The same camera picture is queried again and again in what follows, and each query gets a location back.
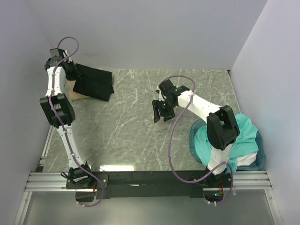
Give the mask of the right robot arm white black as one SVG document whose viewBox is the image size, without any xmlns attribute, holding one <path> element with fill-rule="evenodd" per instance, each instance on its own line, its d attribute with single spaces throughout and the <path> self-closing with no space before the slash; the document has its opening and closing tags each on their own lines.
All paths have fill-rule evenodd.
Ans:
<svg viewBox="0 0 300 225">
<path fill-rule="evenodd" d="M 212 145 L 207 165 L 211 172 L 206 175 L 206 183 L 211 187 L 218 186 L 222 182 L 221 173 L 226 170 L 229 151 L 240 134 L 232 108 L 215 105 L 191 90 L 175 88 L 169 92 L 156 90 L 156 93 L 159 98 L 152 101 L 155 123 L 161 118 L 164 122 L 174 118 L 174 108 L 177 106 L 184 108 L 184 111 L 189 110 L 206 122 L 207 138 Z"/>
</svg>

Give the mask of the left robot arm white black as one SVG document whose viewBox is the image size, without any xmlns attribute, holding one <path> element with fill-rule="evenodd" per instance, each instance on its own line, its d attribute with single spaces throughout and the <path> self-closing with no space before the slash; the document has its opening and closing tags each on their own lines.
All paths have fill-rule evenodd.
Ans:
<svg viewBox="0 0 300 225">
<path fill-rule="evenodd" d="M 62 88 L 65 82 L 65 70 L 62 66 L 47 66 L 48 88 L 45 97 L 39 103 L 49 122 L 57 130 L 63 141 L 68 157 L 68 173 L 61 176 L 71 184 L 89 188 L 94 182 L 93 175 L 86 157 L 79 150 L 72 123 L 75 121 L 75 112 Z"/>
</svg>

